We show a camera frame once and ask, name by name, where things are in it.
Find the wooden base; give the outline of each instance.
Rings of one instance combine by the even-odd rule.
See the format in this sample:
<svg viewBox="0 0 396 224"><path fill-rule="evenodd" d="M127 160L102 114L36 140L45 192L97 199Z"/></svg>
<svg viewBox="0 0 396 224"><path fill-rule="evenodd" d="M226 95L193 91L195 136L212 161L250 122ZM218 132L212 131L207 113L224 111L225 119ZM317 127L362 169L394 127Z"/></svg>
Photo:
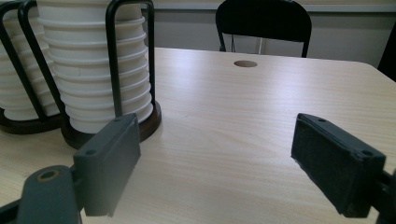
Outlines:
<svg viewBox="0 0 396 224"><path fill-rule="evenodd" d="M63 122L60 115L48 117L48 120L45 122L42 122L39 119L16 121L6 118L4 112L5 110L0 108L0 130L5 133L43 133L60 128Z"/></svg>
<svg viewBox="0 0 396 224"><path fill-rule="evenodd" d="M161 107L158 102L155 102L151 115L139 124L140 142L149 138L157 130L161 120ZM62 135L64 136L64 141L75 149L81 148L94 136L93 133L82 133L75 130L69 122L62 125Z"/></svg>

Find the screw hole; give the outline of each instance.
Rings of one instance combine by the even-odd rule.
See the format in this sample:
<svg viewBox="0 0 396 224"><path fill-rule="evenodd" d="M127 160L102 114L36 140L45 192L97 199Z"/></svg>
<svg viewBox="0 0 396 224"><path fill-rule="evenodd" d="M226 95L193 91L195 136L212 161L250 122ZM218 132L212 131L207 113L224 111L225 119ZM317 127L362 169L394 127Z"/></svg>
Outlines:
<svg viewBox="0 0 396 224"><path fill-rule="evenodd" d="M361 153L363 153L366 156L373 156L373 153L367 150L363 150Z"/></svg>
<svg viewBox="0 0 396 224"><path fill-rule="evenodd" d="M59 175L59 170L48 170L37 177L39 182L47 182Z"/></svg>
<svg viewBox="0 0 396 224"><path fill-rule="evenodd" d="M87 156L92 156L96 153L96 150L88 150L87 152L85 152L85 155Z"/></svg>

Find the stacked white discs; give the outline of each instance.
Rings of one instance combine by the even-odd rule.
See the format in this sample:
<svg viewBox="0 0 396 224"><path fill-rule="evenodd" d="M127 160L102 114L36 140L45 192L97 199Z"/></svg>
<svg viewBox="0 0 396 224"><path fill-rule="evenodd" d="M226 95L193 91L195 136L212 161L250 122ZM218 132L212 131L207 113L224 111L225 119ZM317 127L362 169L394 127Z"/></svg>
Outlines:
<svg viewBox="0 0 396 224"><path fill-rule="evenodd" d="M38 23L38 12L33 8L29 13L29 21L44 54L48 53L49 46L43 41L44 29ZM21 59L23 68L31 81L40 104L47 116L59 114L47 83L38 67L35 56L31 51L18 21L17 11L9 11L4 17L7 33ZM9 59L4 46L0 43L0 107L5 109L5 116L16 121L38 119L38 115L21 84L16 70Z"/></svg>
<svg viewBox="0 0 396 224"><path fill-rule="evenodd" d="M105 23L109 3L37 1L61 99L71 125L83 133L97 133L115 118ZM116 14L122 113L136 113L139 122L153 109L144 20L140 5L122 6Z"/></svg>

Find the light wood tabletop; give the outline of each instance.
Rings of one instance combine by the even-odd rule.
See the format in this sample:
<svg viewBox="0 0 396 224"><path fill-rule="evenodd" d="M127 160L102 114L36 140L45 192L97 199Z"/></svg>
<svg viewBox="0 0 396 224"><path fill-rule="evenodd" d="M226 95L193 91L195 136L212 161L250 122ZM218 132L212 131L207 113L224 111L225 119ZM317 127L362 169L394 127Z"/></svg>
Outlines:
<svg viewBox="0 0 396 224"><path fill-rule="evenodd" d="M155 63L163 122L141 143L115 216L83 223L375 223L373 208L338 215L290 151L297 114L311 114L382 151L393 173L389 78L364 63L187 49L156 49ZM73 163L60 130L0 142L0 204L19 199L36 170Z"/></svg>

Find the grommet hole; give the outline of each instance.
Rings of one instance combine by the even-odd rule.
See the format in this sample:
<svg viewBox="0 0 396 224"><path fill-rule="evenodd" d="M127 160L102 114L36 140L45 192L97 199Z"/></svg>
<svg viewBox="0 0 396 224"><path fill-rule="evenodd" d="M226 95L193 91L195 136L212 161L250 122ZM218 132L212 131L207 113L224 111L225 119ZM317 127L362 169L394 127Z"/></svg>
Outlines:
<svg viewBox="0 0 396 224"><path fill-rule="evenodd" d="M258 64L252 61L236 61L235 64L238 67L256 67Z"/></svg>

